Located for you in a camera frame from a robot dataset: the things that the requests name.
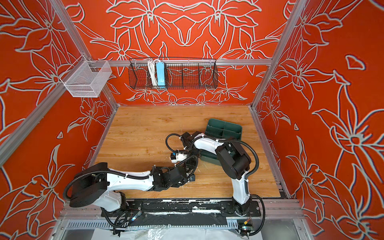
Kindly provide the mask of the green compartment tray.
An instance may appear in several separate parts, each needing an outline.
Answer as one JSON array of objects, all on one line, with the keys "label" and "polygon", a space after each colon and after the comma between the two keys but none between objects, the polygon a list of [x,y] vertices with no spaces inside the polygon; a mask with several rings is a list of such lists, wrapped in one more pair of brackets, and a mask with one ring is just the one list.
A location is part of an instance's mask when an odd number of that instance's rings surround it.
[{"label": "green compartment tray", "polygon": [[[241,125],[217,119],[209,119],[205,134],[219,139],[228,139],[233,137],[237,140],[241,140],[242,132],[243,127]],[[217,156],[208,151],[202,150],[201,160],[217,166],[221,165]]]}]

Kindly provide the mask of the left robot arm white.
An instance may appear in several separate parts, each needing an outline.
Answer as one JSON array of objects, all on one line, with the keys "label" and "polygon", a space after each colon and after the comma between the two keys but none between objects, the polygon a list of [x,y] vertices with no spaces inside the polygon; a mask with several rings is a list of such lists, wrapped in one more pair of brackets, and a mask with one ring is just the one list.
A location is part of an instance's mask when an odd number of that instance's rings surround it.
[{"label": "left robot arm white", "polygon": [[64,188],[63,197],[72,208],[95,205],[109,213],[126,210],[123,191],[161,192],[181,187],[194,176],[198,161],[197,156],[187,156],[173,167],[153,166],[145,172],[121,172],[102,162],[75,175]]}]

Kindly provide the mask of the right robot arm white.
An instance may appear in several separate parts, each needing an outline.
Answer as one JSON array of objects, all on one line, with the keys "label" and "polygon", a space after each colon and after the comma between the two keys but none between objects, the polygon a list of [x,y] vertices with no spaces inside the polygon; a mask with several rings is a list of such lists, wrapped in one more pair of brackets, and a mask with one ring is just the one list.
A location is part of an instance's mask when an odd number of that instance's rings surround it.
[{"label": "right robot arm white", "polygon": [[[168,139],[176,136],[183,144],[182,150],[174,150],[168,144]],[[252,204],[249,192],[249,177],[259,168],[259,157],[252,147],[233,137],[219,139],[201,132],[183,135],[170,134],[165,140],[167,148],[172,152],[171,161],[182,163],[188,157],[200,157],[201,151],[207,151],[217,156],[223,171],[231,178],[233,186],[232,205],[229,213],[245,216]]]}]

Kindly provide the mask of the blue white box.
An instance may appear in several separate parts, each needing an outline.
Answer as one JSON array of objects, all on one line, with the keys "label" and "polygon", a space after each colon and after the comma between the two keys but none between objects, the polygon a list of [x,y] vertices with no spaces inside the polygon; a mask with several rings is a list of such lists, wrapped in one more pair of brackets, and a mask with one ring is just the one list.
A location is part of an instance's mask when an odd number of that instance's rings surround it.
[{"label": "blue white box", "polygon": [[156,71],[157,71],[158,86],[160,89],[163,89],[166,87],[165,64],[163,62],[157,62]]}]

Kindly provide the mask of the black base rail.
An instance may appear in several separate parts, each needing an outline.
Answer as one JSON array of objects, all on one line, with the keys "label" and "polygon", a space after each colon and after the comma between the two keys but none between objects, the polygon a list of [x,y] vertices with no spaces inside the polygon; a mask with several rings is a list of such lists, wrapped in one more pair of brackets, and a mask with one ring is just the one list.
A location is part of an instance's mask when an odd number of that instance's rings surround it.
[{"label": "black base rail", "polygon": [[259,220],[262,217],[257,201],[245,207],[232,199],[137,199],[101,216],[119,229],[130,226],[220,227],[236,229],[238,223]]}]

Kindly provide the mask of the clear plastic wall bin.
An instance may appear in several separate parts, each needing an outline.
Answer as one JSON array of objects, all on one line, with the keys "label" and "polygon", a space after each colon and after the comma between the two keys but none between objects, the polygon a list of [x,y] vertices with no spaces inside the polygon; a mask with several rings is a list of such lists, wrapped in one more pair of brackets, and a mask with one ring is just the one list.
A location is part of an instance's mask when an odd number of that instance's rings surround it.
[{"label": "clear plastic wall bin", "polygon": [[107,61],[80,61],[60,81],[74,98],[97,98],[111,74]]}]

